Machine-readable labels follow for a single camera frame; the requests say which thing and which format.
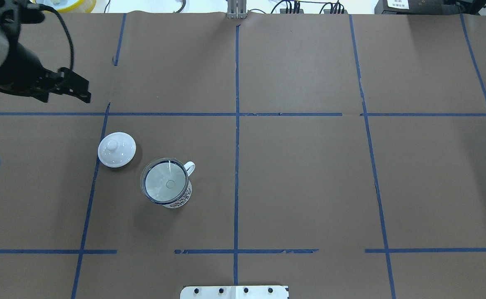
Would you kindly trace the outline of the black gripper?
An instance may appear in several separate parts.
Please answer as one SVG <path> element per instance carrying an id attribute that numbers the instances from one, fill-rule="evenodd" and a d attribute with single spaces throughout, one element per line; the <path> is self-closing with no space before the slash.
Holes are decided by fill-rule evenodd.
<path id="1" fill-rule="evenodd" d="M 50 93 L 91 102 L 87 79 L 65 67 L 59 69 L 59 74 L 62 76 L 60 83 L 56 81 L 59 75 L 44 68 L 32 51 L 19 42 L 9 44 L 7 57 L 0 66 L 0 89 L 44 103 L 48 102 Z"/>

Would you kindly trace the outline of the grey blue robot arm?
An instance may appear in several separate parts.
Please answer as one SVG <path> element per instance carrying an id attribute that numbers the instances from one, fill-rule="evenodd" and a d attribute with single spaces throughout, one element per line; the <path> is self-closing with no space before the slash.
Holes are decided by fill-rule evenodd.
<path id="1" fill-rule="evenodd" d="M 0 28 L 0 93 L 19 97 L 33 97 L 43 103 L 49 94 L 73 96 L 91 102 L 89 81 L 72 68 L 57 71 L 45 68 L 36 54 L 16 39 L 9 39 Z"/>

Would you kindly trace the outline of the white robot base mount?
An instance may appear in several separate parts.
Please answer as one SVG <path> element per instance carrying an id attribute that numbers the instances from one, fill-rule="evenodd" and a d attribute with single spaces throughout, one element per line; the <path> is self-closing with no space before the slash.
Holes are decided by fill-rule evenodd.
<path id="1" fill-rule="evenodd" d="M 289 299 L 288 286 L 188 286 L 180 293 L 180 299 Z"/>

